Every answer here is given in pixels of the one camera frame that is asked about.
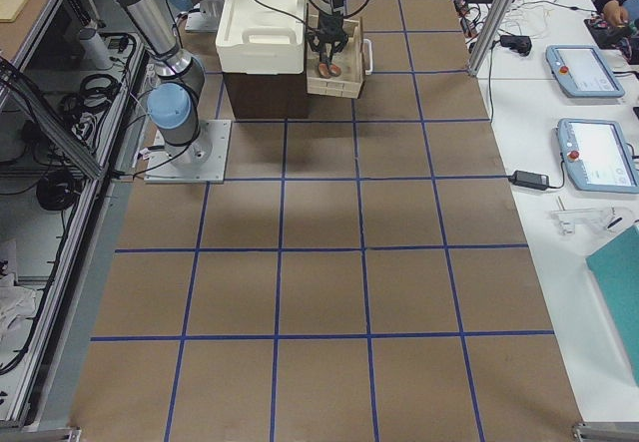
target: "tablet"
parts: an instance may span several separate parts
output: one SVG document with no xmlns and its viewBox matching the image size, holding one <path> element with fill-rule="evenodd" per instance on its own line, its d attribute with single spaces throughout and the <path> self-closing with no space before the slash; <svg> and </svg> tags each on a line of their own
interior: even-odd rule
<svg viewBox="0 0 639 442">
<path fill-rule="evenodd" d="M 616 121 L 563 119 L 557 138 L 566 173 L 577 189 L 639 193 L 639 174 Z"/>
<path fill-rule="evenodd" d="M 563 92 L 571 98 L 619 98 L 625 94 L 595 46 L 549 46 L 546 61 Z"/>
</svg>

